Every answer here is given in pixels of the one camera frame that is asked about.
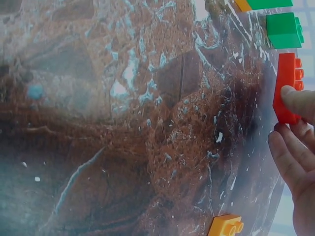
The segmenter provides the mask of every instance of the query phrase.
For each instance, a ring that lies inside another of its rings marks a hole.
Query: yellow lego brick
[[[233,214],[215,217],[208,236],[235,236],[243,230],[241,219],[241,216]]]
[[[241,11],[251,11],[252,8],[247,2],[247,0],[235,0],[238,7],[241,9]]]

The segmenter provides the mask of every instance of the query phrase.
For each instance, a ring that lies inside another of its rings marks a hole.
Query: orange lego brick
[[[281,99],[281,88],[290,85],[298,91],[304,89],[304,70],[301,69],[302,61],[295,57],[295,53],[279,54],[278,75],[275,88],[273,108],[279,123],[296,124],[301,117],[291,113]]]
[[[208,236],[235,236],[243,230],[241,219],[241,216],[233,214],[215,217]]]
[[[241,11],[251,11],[252,8],[247,2],[247,0],[235,0],[235,3],[238,5],[238,7],[241,9]]]

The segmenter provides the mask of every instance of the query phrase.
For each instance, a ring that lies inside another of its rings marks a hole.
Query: lego brick
[[[248,4],[247,0],[235,0],[235,3],[238,5],[238,7],[241,9],[241,11],[251,11],[252,8]]]
[[[243,230],[244,223],[238,215],[222,215],[213,219],[208,236],[235,236]]]
[[[301,48],[304,43],[303,30],[294,13],[266,16],[267,35],[276,49]]]
[[[253,10],[293,6],[292,0],[248,0]]]
[[[304,70],[302,61],[294,53],[279,54],[278,74],[275,88],[273,108],[279,123],[296,124],[301,117],[291,113],[281,99],[281,88],[290,85],[298,91],[304,89]]]

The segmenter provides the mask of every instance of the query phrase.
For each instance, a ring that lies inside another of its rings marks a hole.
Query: table
[[[223,0],[0,3],[0,234],[267,235],[277,51]]]

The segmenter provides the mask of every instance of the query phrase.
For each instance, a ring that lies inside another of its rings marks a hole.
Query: hand
[[[288,128],[277,124],[268,137],[271,155],[290,188],[294,202],[293,225],[299,236],[315,235],[315,91],[284,86],[286,107],[303,117]]]

